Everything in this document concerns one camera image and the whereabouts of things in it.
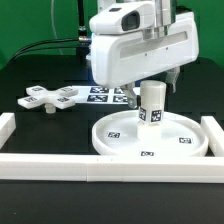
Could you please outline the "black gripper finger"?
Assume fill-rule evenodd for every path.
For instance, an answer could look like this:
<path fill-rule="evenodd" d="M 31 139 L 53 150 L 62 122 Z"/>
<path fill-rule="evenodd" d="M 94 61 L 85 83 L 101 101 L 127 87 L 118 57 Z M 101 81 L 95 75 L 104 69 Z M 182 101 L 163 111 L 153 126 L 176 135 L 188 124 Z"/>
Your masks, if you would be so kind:
<path fill-rule="evenodd" d="M 137 107 L 137 95 L 134 92 L 134 83 L 129 83 L 121 86 L 121 90 L 127 97 L 128 106 L 132 109 L 135 109 Z"/>
<path fill-rule="evenodd" d="M 176 92 L 176 82 L 180 74 L 180 67 L 175 67 L 166 72 L 165 83 L 167 84 L 167 92 L 173 94 Z"/>

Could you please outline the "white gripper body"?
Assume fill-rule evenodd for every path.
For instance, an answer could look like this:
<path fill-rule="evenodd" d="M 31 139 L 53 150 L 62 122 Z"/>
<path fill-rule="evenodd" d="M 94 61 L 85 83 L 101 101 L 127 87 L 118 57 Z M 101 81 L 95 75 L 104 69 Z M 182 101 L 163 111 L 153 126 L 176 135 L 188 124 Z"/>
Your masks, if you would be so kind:
<path fill-rule="evenodd" d="M 114 3 L 90 20 L 94 81 L 107 88 L 193 62 L 199 54 L 192 12 L 158 10 L 154 1 Z"/>

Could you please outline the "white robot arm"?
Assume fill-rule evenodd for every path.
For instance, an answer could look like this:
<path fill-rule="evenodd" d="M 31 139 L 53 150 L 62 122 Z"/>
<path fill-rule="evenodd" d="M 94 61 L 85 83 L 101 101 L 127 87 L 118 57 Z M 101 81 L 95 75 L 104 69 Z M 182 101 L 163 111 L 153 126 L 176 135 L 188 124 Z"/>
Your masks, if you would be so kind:
<path fill-rule="evenodd" d="M 119 87 L 131 108 L 138 105 L 135 82 L 165 72 L 174 86 L 180 67 L 197 59 L 198 34 L 192 12 L 176 12 L 176 0 L 103 2 L 90 20 L 94 81 Z"/>

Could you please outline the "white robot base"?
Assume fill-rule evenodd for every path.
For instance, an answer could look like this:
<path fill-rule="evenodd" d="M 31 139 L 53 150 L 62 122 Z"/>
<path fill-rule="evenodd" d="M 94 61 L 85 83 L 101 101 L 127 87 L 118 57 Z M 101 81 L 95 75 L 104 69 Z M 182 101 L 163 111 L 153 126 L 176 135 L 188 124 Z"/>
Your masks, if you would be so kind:
<path fill-rule="evenodd" d="M 95 15 L 97 15 L 99 12 L 108 8 L 110 5 L 112 5 L 115 2 L 116 0 L 87 0 L 87 6 L 85 7 L 87 10 L 88 36 L 90 37 L 91 40 L 93 39 L 94 34 L 92 34 L 92 31 L 90 29 L 90 19 L 94 17 Z M 88 62 L 91 61 L 91 50 L 87 54 L 86 59 Z"/>

